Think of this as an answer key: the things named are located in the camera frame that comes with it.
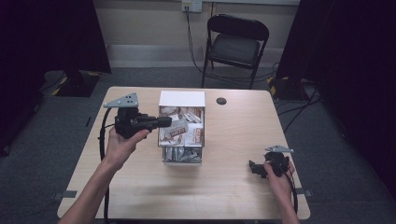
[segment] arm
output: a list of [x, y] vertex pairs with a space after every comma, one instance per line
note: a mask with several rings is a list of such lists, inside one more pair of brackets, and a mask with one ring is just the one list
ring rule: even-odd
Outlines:
[[[291, 178], [294, 173], [294, 166], [289, 161], [290, 170], [287, 175]], [[277, 177], [274, 174], [272, 166], [265, 162], [264, 169], [267, 172], [268, 180], [270, 182], [270, 188], [276, 196], [276, 200], [280, 209], [280, 215], [282, 217], [282, 223], [284, 224], [298, 224], [300, 223], [297, 218], [297, 214], [294, 212], [293, 204], [291, 203], [291, 187], [288, 179], [285, 176]]]
[[93, 223], [100, 203], [114, 174], [128, 160], [149, 131], [142, 130], [129, 139], [124, 139], [112, 128], [109, 132], [105, 158], [96, 168], [84, 190], [67, 210], [59, 223]]

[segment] electrical outlet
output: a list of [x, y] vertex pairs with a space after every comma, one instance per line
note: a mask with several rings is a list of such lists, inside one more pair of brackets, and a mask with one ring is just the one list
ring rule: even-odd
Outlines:
[[182, 0], [181, 1], [181, 11], [187, 11], [186, 8], [188, 8], [189, 11], [192, 11], [192, 1], [191, 0]]
[[192, 1], [192, 11], [202, 12], [202, 1]]

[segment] black curtain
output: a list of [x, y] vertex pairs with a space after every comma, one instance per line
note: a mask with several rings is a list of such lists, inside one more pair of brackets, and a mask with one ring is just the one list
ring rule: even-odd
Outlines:
[[396, 199], [395, 11], [394, 1], [302, 0], [276, 77], [319, 83], [347, 140]]
[[73, 65], [111, 73], [92, 0], [0, 1], [0, 64], [4, 136], [46, 72]]

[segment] chair backrest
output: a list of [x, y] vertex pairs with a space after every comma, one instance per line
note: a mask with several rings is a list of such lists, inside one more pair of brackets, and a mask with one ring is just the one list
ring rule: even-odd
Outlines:
[[236, 35], [245, 38], [267, 41], [268, 28], [260, 21], [239, 18], [226, 14], [211, 17], [207, 22], [207, 30], [226, 35]]

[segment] metal bracket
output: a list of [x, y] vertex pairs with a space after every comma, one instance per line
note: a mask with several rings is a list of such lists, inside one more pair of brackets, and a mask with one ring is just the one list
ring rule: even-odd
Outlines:
[[265, 150], [271, 151], [271, 152], [287, 152], [287, 153], [293, 153], [294, 149], [288, 148], [288, 147], [282, 147], [282, 146], [273, 146], [273, 147], [267, 147]]
[[65, 190], [63, 193], [53, 194], [52, 199], [55, 201], [60, 201], [62, 198], [76, 198], [76, 195], [76, 190]]
[[113, 100], [111, 102], [105, 103], [103, 105], [104, 108], [124, 108], [124, 107], [138, 107], [139, 101], [137, 100], [136, 92], [132, 92], [126, 96], [122, 96], [117, 100]]
[[297, 194], [304, 194], [305, 197], [311, 197], [314, 195], [314, 193], [312, 193], [311, 189], [303, 189], [303, 188], [298, 188], [296, 189]]

